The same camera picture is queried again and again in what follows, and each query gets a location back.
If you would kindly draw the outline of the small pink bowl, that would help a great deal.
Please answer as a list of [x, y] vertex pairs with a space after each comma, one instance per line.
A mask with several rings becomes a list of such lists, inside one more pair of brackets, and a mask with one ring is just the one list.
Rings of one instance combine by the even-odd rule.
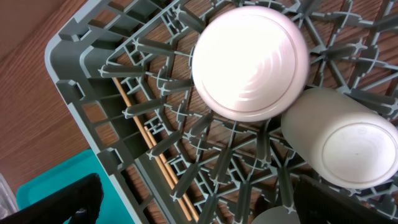
[[192, 57], [195, 88], [215, 113], [241, 122], [285, 111], [301, 94], [309, 53], [300, 29], [262, 6], [232, 9], [210, 22]]

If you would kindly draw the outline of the small white cup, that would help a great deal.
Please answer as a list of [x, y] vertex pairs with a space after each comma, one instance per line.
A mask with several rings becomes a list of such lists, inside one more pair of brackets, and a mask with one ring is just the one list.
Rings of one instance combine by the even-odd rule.
[[335, 90], [305, 90], [282, 115], [293, 150], [330, 183], [347, 189], [379, 185], [397, 172], [397, 129]]

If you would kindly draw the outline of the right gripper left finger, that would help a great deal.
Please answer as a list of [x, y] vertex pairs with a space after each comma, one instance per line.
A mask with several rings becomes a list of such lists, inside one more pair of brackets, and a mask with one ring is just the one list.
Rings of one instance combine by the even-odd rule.
[[103, 197], [100, 177], [92, 173], [3, 218], [1, 223], [96, 223]]

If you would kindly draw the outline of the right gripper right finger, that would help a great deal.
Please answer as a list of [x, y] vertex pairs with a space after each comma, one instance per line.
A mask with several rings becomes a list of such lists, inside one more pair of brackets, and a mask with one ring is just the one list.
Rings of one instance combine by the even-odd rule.
[[297, 182], [294, 204], [301, 224], [395, 224], [307, 175]]

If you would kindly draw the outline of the grey bowl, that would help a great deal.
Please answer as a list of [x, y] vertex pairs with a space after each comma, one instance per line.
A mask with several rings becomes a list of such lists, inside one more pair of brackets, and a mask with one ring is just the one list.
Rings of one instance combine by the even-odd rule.
[[283, 206], [270, 208], [259, 214], [251, 224], [300, 224], [296, 212], [288, 213]]

